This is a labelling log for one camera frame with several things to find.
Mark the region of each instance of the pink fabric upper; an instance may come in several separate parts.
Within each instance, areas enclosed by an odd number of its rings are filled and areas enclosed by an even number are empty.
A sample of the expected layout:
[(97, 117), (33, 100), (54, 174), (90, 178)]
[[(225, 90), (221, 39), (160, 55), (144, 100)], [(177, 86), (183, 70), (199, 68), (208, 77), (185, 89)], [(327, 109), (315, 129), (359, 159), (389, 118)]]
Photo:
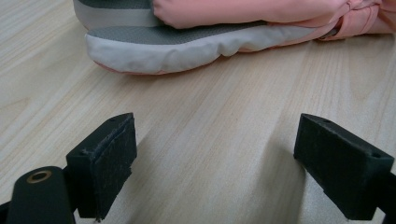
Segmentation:
[(153, 6), (154, 14), (175, 28), (260, 20), (318, 28), (295, 43), (333, 28), (338, 33), (324, 40), (396, 32), (396, 0), (153, 0)]

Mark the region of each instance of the wood grain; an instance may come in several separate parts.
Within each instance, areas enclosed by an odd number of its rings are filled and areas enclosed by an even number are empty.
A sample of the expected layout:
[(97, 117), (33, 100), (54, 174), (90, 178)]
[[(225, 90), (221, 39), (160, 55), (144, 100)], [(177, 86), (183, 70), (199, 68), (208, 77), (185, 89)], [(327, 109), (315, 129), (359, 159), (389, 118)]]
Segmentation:
[[(72, 1), (2, 1), (0, 26), (0, 203), (19, 176), (64, 167), (68, 151), (126, 112), (138, 157), (103, 223), (359, 223), (293, 159), (303, 112), (396, 156), (394, 35), (134, 77), (88, 58)], [(382, 217), (377, 211), (373, 223)]]

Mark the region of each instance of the white sole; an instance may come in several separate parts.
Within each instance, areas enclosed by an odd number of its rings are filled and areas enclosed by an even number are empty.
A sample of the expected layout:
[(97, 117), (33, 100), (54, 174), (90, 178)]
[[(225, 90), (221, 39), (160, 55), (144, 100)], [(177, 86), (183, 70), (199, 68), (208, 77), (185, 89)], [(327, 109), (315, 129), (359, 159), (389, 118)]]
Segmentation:
[(109, 26), (145, 26), (163, 24), (151, 9), (112, 9), (88, 7), (73, 0), (76, 16), (87, 29)]
[(121, 73), (165, 74), (189, 70), (237, 51), (258, 51), (299, 39), (315, 31), (296, 26), (255, 26), (178, 45), (120, 42), (86, 35), (96, 63)]

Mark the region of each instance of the shoe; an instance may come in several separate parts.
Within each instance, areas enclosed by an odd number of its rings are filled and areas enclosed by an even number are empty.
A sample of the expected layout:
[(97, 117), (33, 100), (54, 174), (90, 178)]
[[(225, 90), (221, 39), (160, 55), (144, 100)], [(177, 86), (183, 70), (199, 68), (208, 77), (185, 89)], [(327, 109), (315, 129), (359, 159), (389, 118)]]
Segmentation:
[(163, 24), (150, 0), (73, 0), (76, 16), (87, 29), (108, 26), (157, 26)]
[(264, 21), (178, 30), (170, 26), (118, 26), (90, 30), (88, 54), (104, 68), (126, 74), (189, 70), (237, 51), (258, 51), (309, 35), (315, 29)]

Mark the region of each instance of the light wood surface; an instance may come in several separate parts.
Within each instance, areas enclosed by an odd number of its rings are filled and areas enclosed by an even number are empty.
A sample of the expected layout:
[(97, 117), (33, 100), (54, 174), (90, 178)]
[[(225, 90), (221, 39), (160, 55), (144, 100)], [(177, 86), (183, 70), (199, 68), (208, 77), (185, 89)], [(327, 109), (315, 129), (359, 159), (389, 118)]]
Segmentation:
[[(347, 222), (293, 159), (303, 112), (396, 156), (394, 35), (134, 77), (88, 58), (71, 0), (0, 5), (0, 203), (19, 176), (65, 167), (68, 151), (126, 112), (134, 112), (138, 157), (105, 224), (360, 223)], [(383, 216), (378, 210), (373, 223)]]

